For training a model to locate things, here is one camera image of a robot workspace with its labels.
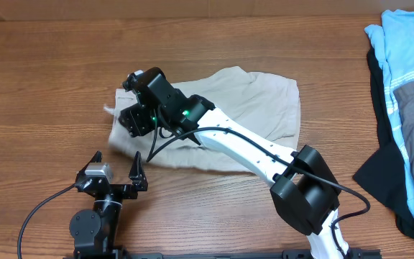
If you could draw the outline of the black garment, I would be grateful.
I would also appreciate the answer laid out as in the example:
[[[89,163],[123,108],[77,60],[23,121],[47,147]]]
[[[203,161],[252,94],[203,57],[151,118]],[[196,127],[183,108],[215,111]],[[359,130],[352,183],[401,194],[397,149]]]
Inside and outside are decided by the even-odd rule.
[[[391,210],[399,231],[414,240],[414,218],[407,204],[404,160],[393,139],[386,109],[382,69],[373,48],[367,52],[367,65],[379,148],[358,169],[353,179]]]

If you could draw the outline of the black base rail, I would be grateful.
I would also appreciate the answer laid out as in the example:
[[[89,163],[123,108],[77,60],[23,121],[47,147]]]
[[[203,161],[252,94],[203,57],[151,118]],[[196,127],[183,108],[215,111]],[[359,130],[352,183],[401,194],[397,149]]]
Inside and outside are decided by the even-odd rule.
[[[353,259],[382,259],[380,250],[363,250],[350,248],[350,257]],[[124,249],[124,255],[94,255],[83,257],[73,255],[64,259],[73,258],[124,258],[124,259],[312,259],[309,249],[283,250],[280,253],[210,253],[210,254],[184,254],[164,255],[162,253],[129,253]]]

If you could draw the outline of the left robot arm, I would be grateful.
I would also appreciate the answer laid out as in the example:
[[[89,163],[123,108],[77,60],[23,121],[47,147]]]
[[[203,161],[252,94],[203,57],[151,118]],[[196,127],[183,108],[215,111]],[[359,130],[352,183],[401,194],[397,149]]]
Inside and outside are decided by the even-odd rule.
[[[77,212],[69,230],[74,239],[74,258],[130,258],[129,252],[115,244],[119,217],[126,199],[136,199],[148,189],[141,153],[136,153],[128,184],[113,184],[111,166],[102,161],[100,151],[82,168],[74,187],[94,198],[93,208]]]

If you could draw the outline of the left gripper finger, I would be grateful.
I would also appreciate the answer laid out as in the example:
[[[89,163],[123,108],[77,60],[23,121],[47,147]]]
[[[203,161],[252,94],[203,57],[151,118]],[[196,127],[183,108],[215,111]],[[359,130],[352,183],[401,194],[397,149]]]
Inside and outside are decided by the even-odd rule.
[[[142,167],[142,156],[140,151],[137,151],[134,156],[134,162],[129,172],[129,179],[134,185],[147,185],[147,178]]]
[[[102,161],[102,156],[103,156],[102,152],[100,150],[97,150],[96,153],[93,155],[93,157],[84,165],[84,167],[78,171],[78,175],[79,176],[84,175],[87,167],[91,163],[100,163]]]

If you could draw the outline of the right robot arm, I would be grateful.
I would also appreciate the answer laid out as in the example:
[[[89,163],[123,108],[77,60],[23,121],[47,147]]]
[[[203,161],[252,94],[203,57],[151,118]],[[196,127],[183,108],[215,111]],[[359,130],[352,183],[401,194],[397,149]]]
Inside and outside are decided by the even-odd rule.
[[[225,154],[269,186],[280,218],[308,238],[313,258],[350,256],[336,220],[342,187],[317,150],[306,145],[297,151],[260,137],[208,99],[185,96],[158,67],[129,74],[122,86],[137,98],[119,115],[132,137],[162,127],[176,140]]]

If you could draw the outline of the beige khaki shorts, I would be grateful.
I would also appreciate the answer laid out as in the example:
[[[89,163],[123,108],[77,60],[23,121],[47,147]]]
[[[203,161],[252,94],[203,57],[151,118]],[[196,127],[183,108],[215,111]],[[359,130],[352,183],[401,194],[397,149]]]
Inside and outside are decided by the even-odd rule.
[[[300,94],[293,79],[239,66],[224,68],[208,78],[174,83],[186,96],[198,94],[229,118],[255,134],[285,147],[296,148],[300,133]],[[151,161],[168,168],[203,171],[245,171],[223,153],[190,140],[177,140]]]

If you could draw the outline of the light blue shirt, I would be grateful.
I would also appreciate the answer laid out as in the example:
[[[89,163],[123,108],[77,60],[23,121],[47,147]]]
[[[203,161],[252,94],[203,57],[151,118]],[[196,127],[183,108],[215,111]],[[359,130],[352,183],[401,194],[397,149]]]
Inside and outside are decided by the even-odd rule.
[[[402,133],[398,100],[394,94],[394,90],[414,81],[414,12],[386,10],[381,15],[381,22],[381,25],[365,27],[364,31],[382,70],[386,113],[393,140],[404,160],[406,204],[414,216],[414,180]]]

